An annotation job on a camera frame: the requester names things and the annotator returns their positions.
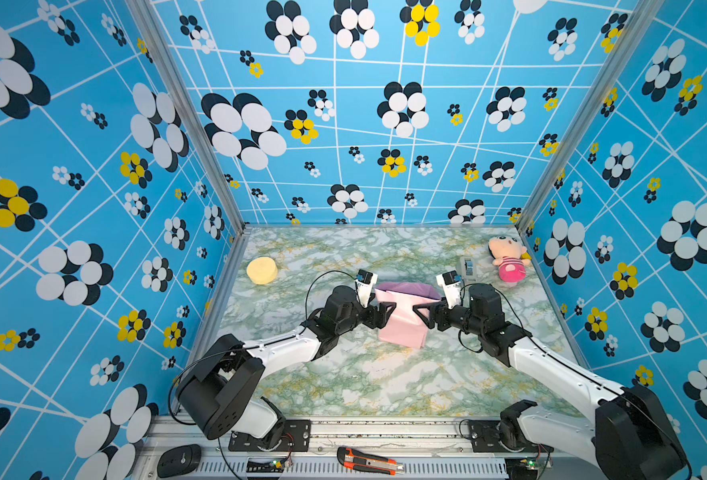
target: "stuffed toy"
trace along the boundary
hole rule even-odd
[[[527,247],[522,245],[518,238],[496,236],[489,241],[489,252],[495,257],[493,265],[498,266],[502,281],[517,283],[527,276],[524,266],[531,264],[531,260],[521,258],[527,253]]]

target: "yellow dots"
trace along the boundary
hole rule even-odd
[[[10,201],[7,202],[7,206],[15,215],[23,215],[28,213],[28,202],[20,197],[10,198]]]
[[[0,180],[0,194],[3,197],[12,198],[17,195],[17,184],[7,178]]]
[[[435,22],[435,20],[439,17],[439,7],[436,5],[430,5],[425,9],[424,17],[426,22]]]
[[[435,37],[436,35],[439,34],[439,31],[441,30],[441,25],[438,22],[432,22],[428,24],[428,28],[426,31],[428,32],[429,37]]]
[[[6,208],[0,208],[0,226],[7,228],[15,224],[15,215]]]
[[[418,47],[425,47],[426,43],[428,43],[428,32],[425,30],[418,32],[418,34],[415,35],[415,44]]]
[[[417,4],[414,7],[412,7],[412,20],[413,22],[419,22],[423,20],[423,17],[425,16],[425,8],[423,8],[423,5]]]
[[[415,22],[410,22],[404,26],[404,33],[406,36],[412,38],[417,35],[417,24]]]

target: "marble table surface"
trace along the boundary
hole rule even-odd
[[[482,282],[500,289],[530,330],[570,360],[569,348],[534,268],[511,286],[502,282],[487,249],[493,236],[518,236],[513,227],[253,227],[218,333],[252,340],[292,330],[303,321],[310,283],[328,270],[355,275],[359,268],[379,282],[408,281],[435,286],[435,276],[454,270],[461,255],[472,256]],[[277,279],[254,285],[247,264],[270,256]],[[342,274],[320,279],[310,293],[308,311],[324,305],[332,289],[352,285]],[[505,301],[506,318],[515,317]],[[466,345],[479,341],[466,336]],[[313,362],[264,378],[255,397],[266,396],[286,416],[498,416],[529,398],[547,408],[579,416],[569,403],[536,380],[506,368],[485,353],[465,350],[457,332],[428,331],[419,350],[378,341],[366,326],[340,337],[337,348]]]

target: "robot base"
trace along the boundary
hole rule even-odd
[[[279,446],[272,452],[289,452],[288,438],[284,436],[288,433],[294,438],[295,442],[292,445],[293,452],[307,452],[308,442],[310,440],[310,420],[287,420],[284,423],[282,431],[282,441]],[[266,452],[265,448],[261,448],[257,438],[242,432],[233,432],[231,441],[228,443],[229,452]]]

